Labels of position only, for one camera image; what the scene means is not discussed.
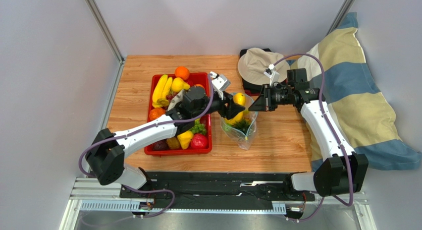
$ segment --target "metal frame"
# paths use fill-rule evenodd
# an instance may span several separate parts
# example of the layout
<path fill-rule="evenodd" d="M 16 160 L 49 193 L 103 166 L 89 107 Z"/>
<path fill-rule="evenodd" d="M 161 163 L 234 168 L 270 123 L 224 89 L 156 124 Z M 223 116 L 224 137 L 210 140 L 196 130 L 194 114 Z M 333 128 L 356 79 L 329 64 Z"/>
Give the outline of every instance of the metal frame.
<path fill-rule="evenodd" d="M 341 21 L 343 21 L 344 17 L 350 10 L 350 7 L 352 7 L 353 2 L 355 2 L 355 0 L 344 0 L 343 4 L 340 7 L 340 10 L 337 13 L 337 16 L 334 18 L 334 21 L 330 29 L 328 30 L 327 35 L 330 34 L 334 29 L 336 29 L 341 23 Z"/>
<path fill-rule="evenodd" d="M 339 23 L 344 19 L 345 15 L 349 11 L 355 0 L 345 0 L 342 4 L 337 16 L 335 17 L 328 33 L 333 31 Z M 111 107 L 114 102 L 115 94 L 117 92 L 118 84 L 122 75 L 125 58 L 121 54 L 113 36 L 108 29 L 103 16 L 98 9 L 95 0 L 86 0 L 88 7 L 90 8 L 94 18 L 96 19 L 99 27 L 101 28 L 107 42 L 110 45 L 116 59 L 120 62 L 119 70 L 116 74 L 116 79 L 114 81 L 113 87 L 109 95 L 109 102 L 107 109 L 104 112 L 103 120 L 100 126 L 100 130 L 104 129 L 107 125 L 108 118 L 110 116 Z M 73 230 L 76 226 L 79 211 L 89 211 L 89 210 L 99 210 L 99 211 L 128 211 L 132 212 L 140 210 L 137 208 L 139 203 L 145 203 L 147 199 L 121 199 L 120 194 L 120 184 L 110 184 L 107 186 L 102 186 L 94 178 L 77 178 L 73 186 L 69 201 L 63 215 L 60 230 Z M 348 195 L 342 195 L 341 198 L 347 201 Z M 316 196 L 314 202 L 308 202 L 309 204 L 318 204 L 320 197 Z M 285 204 L 297 203 L 293 201 L 273 201 L 273 210 L 263 211 L 251 211 L 251 210 L 232 210 L 232 211 L 222 211 L 222 210 L 209 210 L 209 209 L 171 209 L 168 212 L 176 213 L 226 213 L 226 214 L 283 214 L 285 213 Z M 326 205 L 339 205 L 340 203 L 333 197 L 326 197 L 324 204 Z M 364 192 L 355 193 L 354 195 L 354 206 L 355 211 L 358 216 L 358 221 L 362 229 L 372 229 L 375 230 L 376 226 L 374 219 L 372 217 L 368 200 Z"/>
<path fill-rule="evenodd" d="M 114 40 L 113 36 L 110 33 L 110 30 L 107 27 L 106 22 L 104 21 L 103 16 L 100 13 L 100 10 L 98 9 L 97 4 L 95 3 L 95 0 L 85 0 L 89 9 L 92 12 L 92 15 L 94 16 L 95 20 L 97 21 L 99 27 L 101 28 L 101 31 L 104 34 L 105 39 L 107 40 L 108 44 L 111 47 L 111 50 L 113 51 L 114 55 L 116 56 L 116 59 L 123 63 L 125 60 L 124 56 L 119 50 L 119 47 L 117 46 L 116 41 Z"/>

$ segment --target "clear plastic bag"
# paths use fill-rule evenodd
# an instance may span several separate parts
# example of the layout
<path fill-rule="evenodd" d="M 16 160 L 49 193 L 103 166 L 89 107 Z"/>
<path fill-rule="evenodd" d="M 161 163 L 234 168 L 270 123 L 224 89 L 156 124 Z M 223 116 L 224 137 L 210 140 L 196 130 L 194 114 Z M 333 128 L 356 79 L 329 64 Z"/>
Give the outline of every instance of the clear plastic bag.
<path fill-rule="evenodd" d="M 249 106 L 254 102 L 252 97 L 244 94 L 246 97 L 246 104 L 245 104 L 245 111 L 244 116 L 245 118 L 250 119 L 251 125 L 248 128 L 248 131 L 243 133 L 242 131 L 233 128 L 232 126 L 226 124 L 224 118 L 220 117 L 220 126 L 221 130 L 233 141 L 237 143 L 237 145 L 244 149 L 249 150 L 249 148 L 252 145 L 252 142 L 254 141 L 255 136 L 257 135 L 258 129 L 256 124 L 256 119 L 258 116 L 258 112 L 250 112 L 248 111 Z"/>

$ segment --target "gray wall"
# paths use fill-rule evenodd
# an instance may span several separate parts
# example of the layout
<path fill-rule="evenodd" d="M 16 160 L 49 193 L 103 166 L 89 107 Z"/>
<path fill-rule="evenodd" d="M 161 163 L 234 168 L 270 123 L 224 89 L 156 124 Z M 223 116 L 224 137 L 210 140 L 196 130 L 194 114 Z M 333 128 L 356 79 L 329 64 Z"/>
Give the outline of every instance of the gray wall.
<path fill-rule="evenodd" d="M 58 229 L 118 63 L 84 0 L 0 0 L 0 229 Z"/>
<path fill-rule="evenodd" d="M 375 82 L 397 114 L 402 139 L 422 151 L 422 0 L 356 0 L 360 40 Z M 422 169 L 369 171 L 365 180 L 379 229 L 420 229 Z"/>
<path fill-rule="evenodd" d="M 96 0 L 126 55 L 306 52 L 344 0 Z"/>

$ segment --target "red tray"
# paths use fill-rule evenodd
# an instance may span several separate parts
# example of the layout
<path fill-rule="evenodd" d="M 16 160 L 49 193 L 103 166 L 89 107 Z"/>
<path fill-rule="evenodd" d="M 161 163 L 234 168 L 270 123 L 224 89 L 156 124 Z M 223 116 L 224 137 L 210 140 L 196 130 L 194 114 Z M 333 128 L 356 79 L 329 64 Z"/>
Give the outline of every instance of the red tray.
<path fill-rule="evenodd" d="M 208 83 L 208 78 L 207 78 L 207 73 L 205 72 L 198 72 L 198 73 L 191 73 L 189 75 L 189 79 L 186 82 L 192 82 L 194 85 L 195 84 L 200 84 L 203 85 L 205 87 L 205 91 L 207 93 L 207 95 L 210 95 L 210 87 L 209 87 L 209 83 Z M 150 103 L 148 106 L 148 113 L 150 113 L 150 111 L 154 108 L 153 107 L 153 92 L 154 92 L 154 88 L 157 86 L 158 84 L 158 80 L 160 79 L 162 75 L 155 75 L 153 76 L 153 80 L 151 83 L 151 93 L 150 93 Z M 173 77 L 173 79 L 175 78 L 174 74 L 168 74 L 168 77 Z M 183 150 L 183 149 L 176 149 L 176 150 L 164 150 L 164 151 L 154 151 L 153 150 L 153 145 L 149 145 L 146 146 L 144 148 L 144 152 L 147 155 L 152 155 L 152 156 L 174 156 L 174 155 L 188 155 L 188 154 L 205 154 L 211 151 L 212 149 L 212 138 L 211 138 L 211 116 L 210 115 L 205 115 L 200 119 L 200 122 L 205 124 L 205 128 L 207 129 L 207 136 L 208 136 L 208 147 L 205 149 L 192 149 L 190 146 L 188 147 L 188 149 Z"/>

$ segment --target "blue and yellow striped cushion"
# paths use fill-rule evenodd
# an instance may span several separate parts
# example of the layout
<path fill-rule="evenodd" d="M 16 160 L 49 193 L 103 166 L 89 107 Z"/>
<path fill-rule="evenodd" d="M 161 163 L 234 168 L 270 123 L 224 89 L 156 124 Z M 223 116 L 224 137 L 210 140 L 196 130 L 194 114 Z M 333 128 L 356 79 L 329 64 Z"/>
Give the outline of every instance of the blue and yellow striped cushion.
<path fill-rule="evenodd" d="M 324 96 L 328 109 L 343 136 L 358 154 L 366 154 L 369 167 L 379 170 L 412 170 L 421 163 L 421 153 L 406 145 L 397 133 L 396 114 L 376 86 L 364 51 L 355 37 L 356 13 L 308 53 L 320 59 L 325 70 Z M 292 69 L 306 68 L 311 87 L 321 86 L 321 69 L 310 57 L 301 57 Z M 322 156 L 311 132 L 312 167 Z"/>

